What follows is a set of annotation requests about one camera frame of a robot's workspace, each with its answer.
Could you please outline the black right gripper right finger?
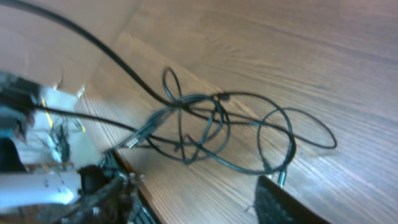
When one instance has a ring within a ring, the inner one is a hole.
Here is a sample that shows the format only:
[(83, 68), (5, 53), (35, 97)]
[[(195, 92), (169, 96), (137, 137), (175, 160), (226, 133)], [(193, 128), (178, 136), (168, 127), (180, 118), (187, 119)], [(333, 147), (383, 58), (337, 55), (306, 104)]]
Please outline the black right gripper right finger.
[(264, 175), (257, 178), (254, 209), (260, 224), (328, 223)]

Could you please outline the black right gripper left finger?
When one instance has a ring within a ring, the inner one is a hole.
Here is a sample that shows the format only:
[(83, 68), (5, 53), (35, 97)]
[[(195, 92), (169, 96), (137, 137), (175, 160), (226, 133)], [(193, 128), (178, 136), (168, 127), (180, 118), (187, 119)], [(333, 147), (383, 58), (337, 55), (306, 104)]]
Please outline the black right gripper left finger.
[(83, 197), (76, 208), (62, 217), (62, 224), (129, 223), (136, 195), (136, 178), (120, 175), (94, 194)]

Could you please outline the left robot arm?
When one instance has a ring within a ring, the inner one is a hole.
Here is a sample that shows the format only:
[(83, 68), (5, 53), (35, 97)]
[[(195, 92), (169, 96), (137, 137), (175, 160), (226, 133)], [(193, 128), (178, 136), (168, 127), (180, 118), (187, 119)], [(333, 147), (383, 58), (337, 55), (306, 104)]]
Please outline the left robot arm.
[(81, 189), (81, 175), (75, 170), (48, 174), (2, 174), (1, 208), (68, 205), (80, 198)]

